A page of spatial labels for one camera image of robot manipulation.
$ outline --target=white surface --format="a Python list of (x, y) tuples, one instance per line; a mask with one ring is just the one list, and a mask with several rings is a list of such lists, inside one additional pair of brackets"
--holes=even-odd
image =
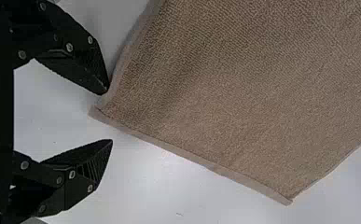
[[(107, 68), (146, 0), (62, 0), (99, 40)], [(16, 71), (15, 148), (41, 161), (111, 138), (99, 189), (49, 224), (361, 223), (361, 148), (289, 207), (88, 117), (97, 97), (33, 61)]]

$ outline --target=fabric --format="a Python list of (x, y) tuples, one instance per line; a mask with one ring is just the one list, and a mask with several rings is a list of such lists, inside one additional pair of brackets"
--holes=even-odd
[(361, 0), (160, 0), (93, 117), (290, 204), (361, 146)]

